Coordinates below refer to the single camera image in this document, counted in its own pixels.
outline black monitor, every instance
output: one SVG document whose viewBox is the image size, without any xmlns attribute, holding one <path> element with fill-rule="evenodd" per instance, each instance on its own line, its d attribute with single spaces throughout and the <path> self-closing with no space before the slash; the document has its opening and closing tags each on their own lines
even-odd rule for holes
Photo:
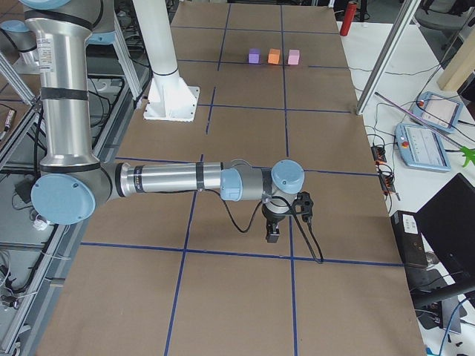
<svg viewBox="0 0 475 356">
<path fill-rule="evenodd" d="M 475 278 L 475 187 L 457 174 L 416 214 L 416 223 L 456 283 Z M 465 293 L 475 297 L 475 291 Z"/>
</svg>

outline orange cube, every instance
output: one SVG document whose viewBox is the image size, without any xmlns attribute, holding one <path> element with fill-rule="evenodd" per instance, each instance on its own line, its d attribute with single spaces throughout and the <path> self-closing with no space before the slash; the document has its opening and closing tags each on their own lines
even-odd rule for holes
<svg viewBox="0 0 475 356">
<path fill-rule="evenodd" d="M 278 65 L 281 61 L 281 50 L 276 50 L 271 48 L 269 51 L 269 58 L 267 59 L 268 63 L 271 65 Z"/>
</svg>

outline blue and white device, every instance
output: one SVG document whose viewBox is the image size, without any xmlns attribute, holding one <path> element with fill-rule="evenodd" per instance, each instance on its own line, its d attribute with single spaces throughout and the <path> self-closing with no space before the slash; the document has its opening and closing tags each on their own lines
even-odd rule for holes
<svg viewBox="0 0 475 356">
<path fill-rule="evenodd" d="M 449 172 L 448 161 L 440 136 L 421 125 L 398 124 L 396 141 L 404 163 L 427 171 Z"/>
<path fill-rule="evenodd" d="M 439 94 L 426 91 L 412 107 L 412 113 L 438 130 L 452 133 L 459 121 L 463 104 Z"/>
</svg>

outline red thermos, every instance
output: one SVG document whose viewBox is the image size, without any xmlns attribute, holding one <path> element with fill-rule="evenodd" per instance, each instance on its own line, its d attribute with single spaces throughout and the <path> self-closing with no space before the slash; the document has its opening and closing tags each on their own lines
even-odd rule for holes
<svg viewBox="0 0 475 356">
<path fill-rule="evenodd" d="M 343 24 L 341 24 L 340 36 L 346 36 L 350 31 L 350 26 L 356 13 L 356 5 L 356 1 L 348 2 L 347 9 L 344 12 Z"/>
</svg>

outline cube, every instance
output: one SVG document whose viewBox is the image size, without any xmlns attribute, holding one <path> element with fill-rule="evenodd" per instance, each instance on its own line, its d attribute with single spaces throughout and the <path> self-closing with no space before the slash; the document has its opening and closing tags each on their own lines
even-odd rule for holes
<svg viewBox="0 0 475 356">
<path fill-rule="evenodd" d="M 249 50 L 249 63 L 258 65 L 260 55 L 261 55 L 261 50 L 259 50 L 258 48 L 251 48 Z"/>
<path fill-rule="evenodd" d="M 289 51 L 289 65 L 298 65 L 298 60 L 300 59 L 300 51 L 299 50 L 290 50 Z"/>
<path fill-rule="evenodd" d="M 281 61 L 281 50 L 276 50 L 271 48 L 269 51 L 269 58 L 267 59 L 268 63 L 271 65 L 278 65 Z"/>
</svg>

